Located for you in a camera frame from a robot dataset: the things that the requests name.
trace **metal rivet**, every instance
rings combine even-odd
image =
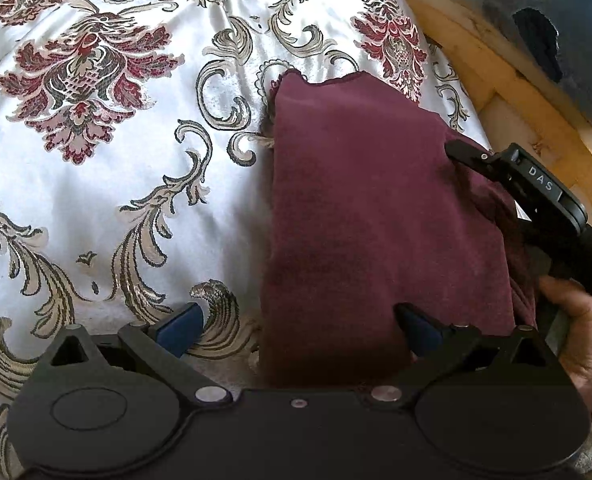
[[[227,397],[227,390],[220,386],[203,386],[194,395],[202,402],[219,402]]]
[[[372,397],[381,402],[394,402],[402,397],[401,392],[396,386],[376,386],[372,390]]]

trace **black clamp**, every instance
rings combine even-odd
[[[394,309],[421,359],[387,385],[244,390],[235,402],[146,324],[66,327],[10,408],[22,478],[580,478],[565,464],[590,417],[536,330],[483,336]]]
[[[585,207],[569,189],[518,144],[492,155],[451,140],[445,152],[502,184],[531,219],[521,221],[525,241],[556,262],[558,277],[574,278],[592,294],[592,227]]]

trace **wooden bed frame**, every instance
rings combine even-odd
[[[406,0],[471,97],[492,148],[518,142],[588,209],[592,224],[592,124],[521,50],[457,0]]]

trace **maroon fabric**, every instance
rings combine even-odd
[[[506,335],[535,323],[511,197],[465,137],[367,73],[282,78],[260,365],[272,384],[374,383],[409,363],[392,306]]]

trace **finger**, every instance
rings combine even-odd
[[[581,285],[571,280],[541,276],[540,291],[551,303],[559,306],[571,318],[592,317],[592,296]]]

